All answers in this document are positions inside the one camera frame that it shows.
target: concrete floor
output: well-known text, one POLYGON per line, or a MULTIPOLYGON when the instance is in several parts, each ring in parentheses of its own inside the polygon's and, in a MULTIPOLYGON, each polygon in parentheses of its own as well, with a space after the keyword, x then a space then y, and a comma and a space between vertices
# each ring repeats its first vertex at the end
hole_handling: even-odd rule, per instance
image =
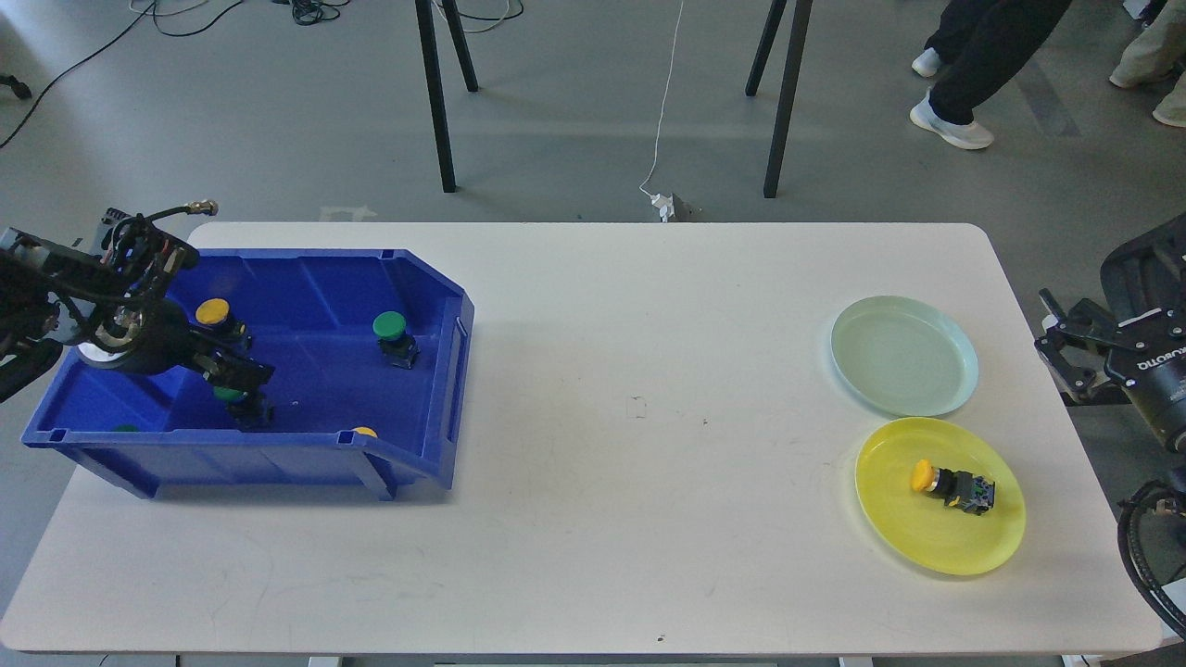
MULTIPOLYGON (((195 28, 229 4, 211 0, 161 23, 195 28)), ((485 15, 503 8, 502 0, 459 4, 485 15)), ((1035 330, 1040 287, 1069 303, 1102 300, 1104 255, 1186 210, 1186 131, 1149 115, 1172 83, 1130 91, 1109 85, 1137 27, 1115 0, 1079 0, 1026 70, 977 109, 997 142, 957 151, 906 119, 926 90, 908 64, 944 4, 816 4, 782 189, 764 199, 786 31, 766 84, 748 100, 741 88, 769 4, 688 0, 650 185, 674 190, 697 221, 975 223, 991 239, 1035 330)), ((461 185, 454 195, 440 191, 410 2, 357 1, 336 23, 298 27, 286 7, 248 0, 184 39, 141 21, 65 77, 0 151, 0 224, 89 242, 107 207, 148 212, 203 197, 217 199, 219 218, 231 221, 340 220, 349 214, 334 209, 365 207, 374 215, 364 220, 374 222, 652 222, 655 209, 637 185, 651 164, 677 6, 527 0, 523 17, 471 36, 478 94, 465 91, 444 39, 461 185)), ((0 0, 0 71, 40 91, 134 18, 120 0, 0 0)), ((6 93, 0 134, 28 108, 6 93)), ((178 234, 190 229, 173 225, 178 234)), ((74 468, 19 444, 45 385, 0 406, 0 609, 74 468)), ((1073 418, 1111 500, 1175 463, 1129 407, 1078 409, 1073 418)), ((1181 648, 1123 665, 1181 665, 1181 648)), ((101 660, 0 650, 2 667, 101 660)), ((104 665, 172 662, 121 655, 104 665)), ((185 656, 184 663, 302 660, 185 656)), ((816 663, 835 662, 802 662, 816 663)), ((878 660, 879 667, 1059 663, 1053 656, 878 660)))

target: white sneaker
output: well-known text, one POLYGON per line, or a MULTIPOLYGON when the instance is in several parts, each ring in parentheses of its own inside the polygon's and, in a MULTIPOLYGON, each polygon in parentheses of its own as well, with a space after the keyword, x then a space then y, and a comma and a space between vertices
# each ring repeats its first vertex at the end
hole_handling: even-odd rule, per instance
POLYGON ((1168 125, 1169 127, 1186 127, 1186 119, 1171 117, 1161 113, 1161 109, 1153 109, 1153 117, 1161 125, 1168 125))
POLYGON ((1136 88, 1137 85, 1143 85, 1146 83, 1158 83, 1159 81, 1165 81, 1174 75, 1174 70, 1171 69, 1150 77, 1129 80, 1116 74, 1117 71, 1120 71, 1120 68, 1117 68, 1116 71, 1111 72, 1111 75, 1108 77, 1108 83, 1111 83, 1116 88, 1122 88, 1124 90, 1128 90, 1129 88, 1136 88))
POLYGON ((987 148, 993 142, 993 133, 976 121, 969 125, 956 125, 935 115, 935 109, 931 108, 930 90, 926 91, 923 101, 910 110, 910 120, 918 127, 938 134, 948 144, 964 151, 987 148))
POLYGON ((935 51, 935 49, 923 51, 923 53, 914 58, 914 62, 910 64, 910 69, 914 70, 914 74, 923 78, 931 78, 942 66, 943 61, 939 59, 939 55, 935 51))

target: leg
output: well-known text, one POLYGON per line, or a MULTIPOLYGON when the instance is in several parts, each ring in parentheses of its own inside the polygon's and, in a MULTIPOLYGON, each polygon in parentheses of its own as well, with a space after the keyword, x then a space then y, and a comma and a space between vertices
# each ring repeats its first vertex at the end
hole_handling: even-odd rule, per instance
POLYGON ((436 160, 441 166, 441 188, 457 192, 453 177, 453 151, 448 142, 448 121, 445 120, 445 91, 441 89, 441 64, 436 59, 436 33, 433 31, 432 0, 416 0, 416 21, 420 24, 420 49, 425 55, 425 80, 428 82, 428 107, 433 113, 436 134, 436 160))
POLYGON ((799 84, 799 66, 803 64, 803 45, 808 38, 808 19, 811 17, 811 0, 795 0, 791 15, 791 43, 786 46, 786 66, 783 68, 783 89, 778 94, 778 110, 774 113, 774 136, 770 141, 770 160, 766 163, 766 183, 761 193, 773 199, 778 192, 778 176, 783 171, 783 153, 786 134, 791 127, 791 107, 795 90, 799 84))
POLYGON ((783 9, 785 8, 786 0, 771 0, 770 2, 766 25, 761 28, 761 39, 758 42, 758 53, 753 57, 753 66, 750 68, 750 80, 745 84, 746 97, 753 97, 758 94, 758 84, 761 83, 761 72, 766 70, 770 47, 774 45, 774 34, 778 33, 778 24, 783 23, 783 9))
POLYGON ((1153 81, 1186 51, 1186 0, 1169 0, 1148 30, 1124 49, 1109 81, 1121 88, 1153 81))
POLYGON ((944 63, 959 58, 964 46, 976 32, 984 14, 1000 0, 951 0, 939 15, 939 28, 935 31, 923 50, 935 49, 944 63))
POLYGON ((473 74, 473 61, 470 59, 470 46, 465 43, 465 30, 461 27, 461 17, 457 12, 457 0, 442 0, 441 6, 445 9, 445 23, 448 24, 448 32, 453 36, 457 59, 461 62, 465 89, 470 93, 477 93, 478 77, 473 74))
POLYGON ((971 110, 1018 74, 1046 42, 1071 0, 999 0, 981 19, 963 53, 931 89, 931 108, 969 125, 971 110))

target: blue plastic bin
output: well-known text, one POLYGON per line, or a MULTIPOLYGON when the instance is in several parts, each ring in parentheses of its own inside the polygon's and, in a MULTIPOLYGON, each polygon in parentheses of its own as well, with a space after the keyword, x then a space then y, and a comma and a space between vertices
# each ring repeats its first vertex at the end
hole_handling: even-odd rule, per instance
POLYGON ((125 375, 71 350, 26 445, 140 497, 167 484, 362 483, 382 500, 421 478, 452 485, 473 304, 412 253, 204 250, 168 296, 191 318, 209 298, 230 301, 255 337, 250 356, 276 368, 263 386, 272 424, 241 431, 191 370, 125 375), (393 367, 371 331, 389 310, 420 347, 410 370, 393 367))

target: person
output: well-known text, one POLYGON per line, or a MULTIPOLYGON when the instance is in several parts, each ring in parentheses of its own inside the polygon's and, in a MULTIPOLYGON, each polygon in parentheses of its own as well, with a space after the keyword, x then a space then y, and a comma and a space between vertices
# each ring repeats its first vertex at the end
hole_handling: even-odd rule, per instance
POLYGON ((1063 18, 1071 0, 951 0, 939 28, 911 68, 943 77, 910 110, 910 120, 957 148, 993 142, 973 109, 991 97, 1029 61, 1063 18))
MULTIPOLYGON (((1135 88, 1168 78, 1174 61, 1186 53, 1186 0, 1168 0, 1153 24, 1124 49, 1108 81, 1135 88)), ((1186 76, 1153 109, 1153 117, 1171 127, 1186 127, 1186 76)))

